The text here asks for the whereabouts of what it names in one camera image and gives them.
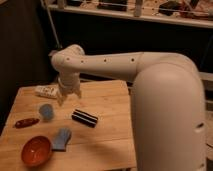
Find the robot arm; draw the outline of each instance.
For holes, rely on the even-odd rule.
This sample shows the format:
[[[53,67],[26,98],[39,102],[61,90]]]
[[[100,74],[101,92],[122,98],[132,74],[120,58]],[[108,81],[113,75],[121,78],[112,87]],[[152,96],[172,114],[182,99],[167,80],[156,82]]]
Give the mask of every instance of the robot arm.
[[[79,94],[79,73],[133,82],[131,119],[138,170],[204,171],[205,100],[195,65],[176,53],[84,55],[72,45],[52,58],[62,94]]]

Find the red bowl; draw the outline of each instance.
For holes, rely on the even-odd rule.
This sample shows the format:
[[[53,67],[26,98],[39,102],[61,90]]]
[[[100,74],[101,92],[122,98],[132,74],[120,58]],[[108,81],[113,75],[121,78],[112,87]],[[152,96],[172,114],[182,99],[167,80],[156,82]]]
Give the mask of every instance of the red bowl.
[[[21,158],[26,166],[34,167],[45,163],[51,156],[52,146],[45,136],[30,139],[23,147]]]

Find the small toy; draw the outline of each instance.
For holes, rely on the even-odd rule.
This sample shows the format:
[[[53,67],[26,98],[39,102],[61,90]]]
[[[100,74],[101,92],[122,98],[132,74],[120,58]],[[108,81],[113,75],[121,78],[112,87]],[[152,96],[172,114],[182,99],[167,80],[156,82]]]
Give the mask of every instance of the small toy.
[[[35,94],[41,97],[57,99],[58,89],[50,86],[36,86]]]
[[[61,128],[52,141],[53,151],[66,151],[66,144],[71,138],[71,131],[69,128]]]
[[[39,108],[39,113],[43,116],[43,119],[49,121],[53,118],[54,112],[51,104],[44,104]]]
[[[89,127],[95,127],[98,117],[76,109],[72,114],[72,119],[81,122]]]
[[[37,119],[37,118],[27,118],[27,119],[17,121],[15,123],[14,127],[15,128],[25,128],[28,126],[32,126],[38,122],[39,122],[39,119]]]

